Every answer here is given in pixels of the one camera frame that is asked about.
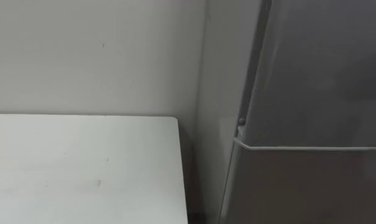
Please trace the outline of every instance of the refrigerator door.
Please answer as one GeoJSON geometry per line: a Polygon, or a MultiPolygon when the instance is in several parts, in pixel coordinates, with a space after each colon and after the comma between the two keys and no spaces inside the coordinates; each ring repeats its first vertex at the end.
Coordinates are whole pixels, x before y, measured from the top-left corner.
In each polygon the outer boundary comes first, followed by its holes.
{"type": "Polygon", "coordinates": [[[376,151],[235,155],[223,223],[376,224],[376,151]]]}
{"type": "Polygon", "coordinates": [[[376,0],[274,0],[258,65],[222,223],[376,224],[376,0]]]}
{"type": "Polygon", "coordinates": [[[243,142],[376,146],[376,0],[273,1],[243,142]]]}

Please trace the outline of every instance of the refrigerator side panel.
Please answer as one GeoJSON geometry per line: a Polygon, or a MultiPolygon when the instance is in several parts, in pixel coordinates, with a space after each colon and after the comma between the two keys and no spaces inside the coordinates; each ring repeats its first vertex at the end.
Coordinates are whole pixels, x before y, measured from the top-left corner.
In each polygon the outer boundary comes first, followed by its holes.
{"type": "Polygon", "coordinates": [[[260,2],[208,3],[195,154],[209,224],[221,210],[260,2]]]}

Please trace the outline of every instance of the stainless steel refrigerator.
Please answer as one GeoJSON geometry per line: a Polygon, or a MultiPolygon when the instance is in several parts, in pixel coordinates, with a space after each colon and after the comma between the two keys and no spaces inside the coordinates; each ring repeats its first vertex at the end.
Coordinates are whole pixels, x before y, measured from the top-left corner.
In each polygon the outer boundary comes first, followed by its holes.
{"type": "Polygon", "coordinates": [[[236,2],[244,16],[209,20],[203,54],[209,223],[376,223],[376,0],[236,2]],[[225,29],[252,41],[214,44],[225,29]]]}

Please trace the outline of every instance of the white table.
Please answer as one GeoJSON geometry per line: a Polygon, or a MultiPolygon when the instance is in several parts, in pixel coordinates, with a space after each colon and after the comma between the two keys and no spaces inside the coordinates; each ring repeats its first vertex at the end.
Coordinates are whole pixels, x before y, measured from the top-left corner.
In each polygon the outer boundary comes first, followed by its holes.
{"type": "Polygon", "coordinates": [[[175,118],[0,114],[0,224],[186,224],[175,118]]]}

